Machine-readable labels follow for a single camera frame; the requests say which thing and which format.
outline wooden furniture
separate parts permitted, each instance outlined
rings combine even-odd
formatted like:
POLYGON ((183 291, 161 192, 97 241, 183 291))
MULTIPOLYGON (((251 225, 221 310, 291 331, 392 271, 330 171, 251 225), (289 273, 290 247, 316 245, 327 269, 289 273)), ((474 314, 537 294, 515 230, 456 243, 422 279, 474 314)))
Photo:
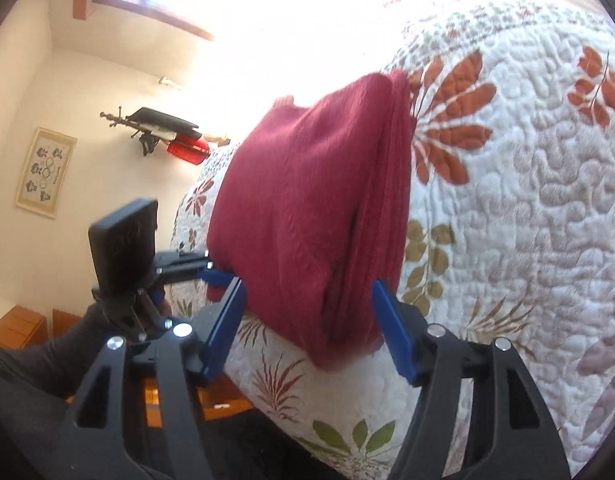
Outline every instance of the wooden furniture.
POLYGON ((47 340, 48 323, 38 312, 17 305, 0 319, 0 346, 3 348, 24 348, 47 340))
MULTIPOLYGON (((76 324, 79 319, 81 319, 80 316, 62 312, 61 310, 53 310, 52 333, 54 337, 61 336, 76 324)), ((144 387, 148 427, 161 428, 161 411, 159 409, 156 381, 154 379, 147 379, 144 387)), ((201 406, 203 407, 205 420, 237 415, 254 408, 252 403, 244 397, 232 380, 225 374, 221 374, 209 388, 198 388, 197 391, 201 406)))

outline wooden window frame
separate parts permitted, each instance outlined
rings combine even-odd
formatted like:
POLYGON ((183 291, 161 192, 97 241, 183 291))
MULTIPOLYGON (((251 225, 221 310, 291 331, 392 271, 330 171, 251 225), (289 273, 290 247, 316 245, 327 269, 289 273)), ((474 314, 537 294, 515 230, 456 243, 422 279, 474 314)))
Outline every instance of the wooden window frame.
POLYGON ((146 0, 92 0, 96 4, 107 5, 110 7, 116 7, 117 9, 128 10, 129 12, 134 12, 136 14, 141 14, 142 16, 147 16, 148 18, 153 18, 154 20, 158 20, 159 22, 167 23, 168 25, 172 25, 172 27, 177 27, 180 29, 189 32, 199 38, 203 38, 203 40, 214 41, 214 35, 204 28, 197 27, 196 25, 192 25, 189 22, 181 19, 180 17, 173 14, 171 11, 164 9, 163 7, 157 6, 146 0))

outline maroon garment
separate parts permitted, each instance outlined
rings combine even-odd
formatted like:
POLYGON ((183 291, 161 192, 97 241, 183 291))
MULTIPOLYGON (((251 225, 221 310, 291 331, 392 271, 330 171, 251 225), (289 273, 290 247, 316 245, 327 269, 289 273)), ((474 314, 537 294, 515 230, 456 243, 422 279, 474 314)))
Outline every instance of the maroon garment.
POLYGON ((241 277, 249 309, 320 367, 380 342, 371 285, 398 285, 410 108, 404 72, 364 76, 312 108, 277 105, 220 187, 208 232, 217 268, 241 277))

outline person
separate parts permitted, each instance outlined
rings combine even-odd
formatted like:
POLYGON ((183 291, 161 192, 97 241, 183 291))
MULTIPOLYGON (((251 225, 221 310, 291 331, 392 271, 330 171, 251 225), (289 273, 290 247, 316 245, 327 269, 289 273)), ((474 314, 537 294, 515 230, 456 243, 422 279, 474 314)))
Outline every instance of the person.
MULTIPOLYGON (((119 332, 93 304, 59 338, 19 350, 0 348, 0 478, 56 478, 53 453, 68 408, 65 399, 76 393, 104 343, 119 332)), ((344 478, 257 410, 207 421, 204 432, 213 480, 344 478)), ((137 462, 155 480, 170 479, 161 430, 149 428, 146 441, 148 449, 137 462)))

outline floral quilt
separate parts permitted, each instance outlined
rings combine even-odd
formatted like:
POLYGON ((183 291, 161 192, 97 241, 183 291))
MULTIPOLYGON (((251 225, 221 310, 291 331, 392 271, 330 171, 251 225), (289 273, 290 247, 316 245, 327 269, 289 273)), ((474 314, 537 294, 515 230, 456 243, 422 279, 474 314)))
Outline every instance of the floral quilt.
MULTIPOLYGON (((417 117, 398 296, 463 338, 510 338, 576 473, 615 421, 615 27, 526 0, 402 25, 382 67, 409 72, 417 117)), ((173 248, 204 251, 234 149, 204 164, 173 248)), ((185 316, 206 304, 201 282, 169 292, 185 316)), ((325 372, 251 316, 226 371, 350 479, 387 477, 418 396, 385 346, 325 372)), ((462 462, 470 402, 464 381, 447 472, 462 462)))

